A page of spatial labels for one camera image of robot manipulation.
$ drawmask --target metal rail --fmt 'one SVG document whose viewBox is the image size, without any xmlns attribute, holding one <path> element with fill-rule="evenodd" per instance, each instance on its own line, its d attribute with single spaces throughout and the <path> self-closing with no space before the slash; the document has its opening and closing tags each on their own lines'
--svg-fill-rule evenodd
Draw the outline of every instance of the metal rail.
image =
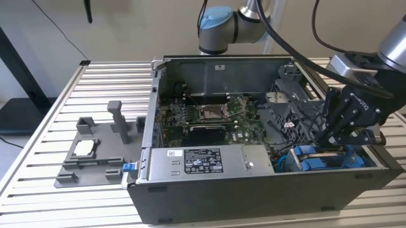
<svg viewBox="0 0 406 228">
<path fill-rule="evenodd" d="M 325 66 L 327 58 L 314 60 Z M 331 85 L 339 82 L 322 76 Z M 103 62 L 82 67 L 0 182 L 0 227 L 148 227 L 142 224 L 129 193 L 121 185 L 57 189 L 62 167 L 81 116 L 113 122 L 106 111 L 113 99 L 124 102 L 124 115 L 146 115 L 152 62 Z M 381 129 L 388 151 L 406 168 L 406 119 L 395 113 Z M 248 218 L 172 227 L 380 228 L 406 225 L 406 173 L 383 190 L 365 192 L 340 212 Z"/>
</svg>

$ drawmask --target cable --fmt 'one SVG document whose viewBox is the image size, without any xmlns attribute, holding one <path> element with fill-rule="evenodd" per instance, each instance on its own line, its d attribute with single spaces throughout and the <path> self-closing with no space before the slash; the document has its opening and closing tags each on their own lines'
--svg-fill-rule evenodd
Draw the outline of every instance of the cable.
<svg viewBox="0 0 406 228">
<path fill-rule="evenodd" d="M 18 145 L 18 144 L 14 144 L 14 143 L 11 143 L 11 142 L 9 142 L 9 141 L 6 141 L 6 139 L 3 139 L 2 137 L 0 137 L 0 140 L 3 141 L 3 142 L 6 142 L 7 144 L 10 144 L 10 145 L 13 145 L 13 146 L 17 146 L 17 147 L 19 147 L 19 148 L 25 148 L 23 146 L 21 146 L 21 145 Z"/>
<path fill-rule="evenodd" d="M 281 45 L 281 47 L 293 55 L 293 57 L 301 62 L 304 63 L 306 66 L 309 66 L 312 69 L 314 69 L 317 72 L 320 72 L 322 75 L 325 75 L 327 77 L 335 79 L 336 81 L 339 81 L 343 84 L 347 85 L 352 85 L 357 88 L 360 88 L 361 90 L 364 90 L 365 92 L 384 97 L 384 98 L 393 98 L 395 95 L 392 93 L 389 93 L 385 90 L 381 89 L 376 89 L 368 85 L 364 85 L 359 82 L 356 82 L 355 80 L 341 76 L 340 74 L 329 71 L 328 69 L 325 69 L 324 67 L 321 67 L 318 64 L 316 64 L 310 59 L 308 59 L 292 46 L 290 44 L 284 40 L 284 38 L 280 36 L 280 34 L 277 33 L 277 31 L 273 29 L 269 21 L 268 21 L 268 17 L 265 14 L 265 9 L 262 7 L 262 3 L 261 0 L 256 0 L 257 3 L 257 7 L 258 7 L 258 15 L 260 15 L 260 19 L 261 22 L 265 25 L 266 28 L 266 32 L 269 33 L 269 35 L 273 37 L 273 39 L 276 40 L 276 42 Z"/>
<path fill-rule="evenodd" d="M 34 4 L 38 6 L 39 10 L 43 12 L 43 14 L 46 15 L 46 17 L 50 19 L 50 21 L 53 22 L 53 24 L 57 26 L 58 30 L 62 32 L 66 40 L 73 44 L 73 46 L 77 48 L 77 50 L 81 52 L 81 54 L 83 55 L 83 57 L 86 58 L 86 60 L 89 60 L 89 57 L 83 54 L 83 52 L 81 51 L 81 49 L 77 47 L 77 45 L 71 42 L 71 40 L 69 39 L 69 37 L 66 36 L 63 30 L 59 28 L 59 26 L 57 25 L 57 23 L 54 22 L 54 20 L 49 17 L 49 15 L 46 14 L 45 10 L 42 9 L 42 7 L 38 5 L 35 0 L 31 0 L 34 2 Z"/>
<path fill-rule="evenodd" d="M 309 128 L 309 131 L 308 131 L 309 137 L 312 137 L 312 136 L 310 136 L 310 132 L 312 132 L 312 129 L 313 129 L 313 125 L 316 125 L 317 120 L 318 120 L 318 118 L 320 118 L 321 115 L 322 115 L 322 113 L 320 113 L 320 114 L 313 118 L 313 120 L 312 120 L 310 128 Z"/>
<path fill-rule="evenodd" d="M 313 36 L 316 37 L 317 41 L 320 42 L 321 45 L 324 45 L 327 48 L 331 48 L 335 51 L 347 53 L 348 51 L 332 46 L 331 44 L 328 44 L 320 37 L 318 37 L 318 32 L 317 32 L 317 10 L 318 10 L 318 4 L 320 4 L 320 0 L 317 0 L 316 2 L 316 6 L 313 7 L 313 13 L 312 13 L 312 31 L 313 31 Z"/>
<path fill-rule="evenodd" d="M 202 25 L 204 15 L 205 15 L 205 12 L 206 12 L 208 1 L 209 0 L 204 1 L 204 5 L 202 5 L 202 8 L 201 8 L 201 13 L 200 13 L 200 17 L 198 17 L 198 37 L 201 35 L 201 25 Z"/>
<path fill-rule="evenodd" d="M 282 147 L 280 150 L 276 151 L 276 154 L 281 153 L 286 148 L 294 146 L 294 145 L 308 145 L 309 143 L 312 143 L 312 141 L 308 141 L 305 143 L 301 142 L 293 142 L 292 144 L 289 144 L 288 146 Z"/>
</svg>

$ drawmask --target open computer chassis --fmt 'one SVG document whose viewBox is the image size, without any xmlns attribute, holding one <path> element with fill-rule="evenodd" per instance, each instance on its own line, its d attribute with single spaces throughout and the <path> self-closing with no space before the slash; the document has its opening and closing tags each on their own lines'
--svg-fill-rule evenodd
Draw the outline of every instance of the open computer chassis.
<svg viewBox="0 0 406 228">
<path fill-rule="evenodd" d="M 289 56 L 166 56 L 128 170 L 144 222 L 341 210 L 383 188 L 404 171 L 383 146 L 314 142 L 328 88 Z"/>
</svg>

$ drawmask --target power supply label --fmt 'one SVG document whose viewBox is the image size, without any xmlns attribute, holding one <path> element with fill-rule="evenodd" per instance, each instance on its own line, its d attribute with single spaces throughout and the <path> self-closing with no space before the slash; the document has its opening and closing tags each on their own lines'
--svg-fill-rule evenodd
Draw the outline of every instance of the power supply label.
<svg viewBox="0 0 406 228">
<path fill-rule="evenodd" d="M 188 174 L 224 172 L 221 149 L 185 150 L 185 172 Z"/>
</svg>

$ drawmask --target motherboard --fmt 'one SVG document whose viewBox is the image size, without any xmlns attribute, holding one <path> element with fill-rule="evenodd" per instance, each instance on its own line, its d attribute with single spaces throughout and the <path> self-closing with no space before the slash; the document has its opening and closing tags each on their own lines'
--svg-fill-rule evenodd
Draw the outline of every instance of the motherboard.
<svg viewBox="0 0 406 228">
<path fill-rule="evenodd" d="M 270 152 L 268 132 L 250 96 L 188 96 L 164 103 L 157 120 L 165 147 L 262 144 Z"/>
</svg>

